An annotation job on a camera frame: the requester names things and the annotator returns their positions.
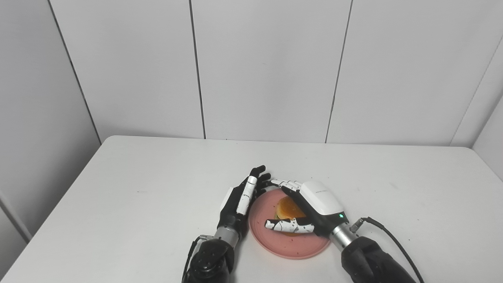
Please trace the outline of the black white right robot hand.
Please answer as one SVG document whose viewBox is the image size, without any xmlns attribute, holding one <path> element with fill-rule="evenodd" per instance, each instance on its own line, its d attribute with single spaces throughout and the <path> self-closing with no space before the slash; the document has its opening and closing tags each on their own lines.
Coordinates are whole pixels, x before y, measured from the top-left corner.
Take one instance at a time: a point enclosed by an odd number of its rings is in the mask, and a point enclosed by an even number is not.
<svg viewBox="0 0 503 283">
<path fill-rule="evenodd" d="M 316 236 L 328 238 L 337 227 L 350 222 L 343 206 L 321 182 L 273 179 L 269 183 L 290 197 L 304 216 L 266 220 L 264 226 L 267 229 L 286 233 L 315 233 Z"/>
</svg>

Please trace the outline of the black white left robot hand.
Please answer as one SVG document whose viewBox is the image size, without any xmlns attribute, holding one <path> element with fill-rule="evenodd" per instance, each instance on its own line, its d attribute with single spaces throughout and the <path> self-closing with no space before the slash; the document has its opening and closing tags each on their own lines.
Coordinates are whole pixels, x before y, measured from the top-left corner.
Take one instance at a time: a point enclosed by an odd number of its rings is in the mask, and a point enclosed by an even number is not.
<svg viewBox="0 0 503 283">
<path fill-rule="evenodd" d="M 224 227 L 234 230 L 241 238 L 246 232 L 248 213 L 258 197 L 266 192 L 270 184 L 271 174 L 266 173 L 266 166 L 252 168 L 241 184 L 230 188 L 220 209 L 220 219 L 217 229 Z"/>
</svg>

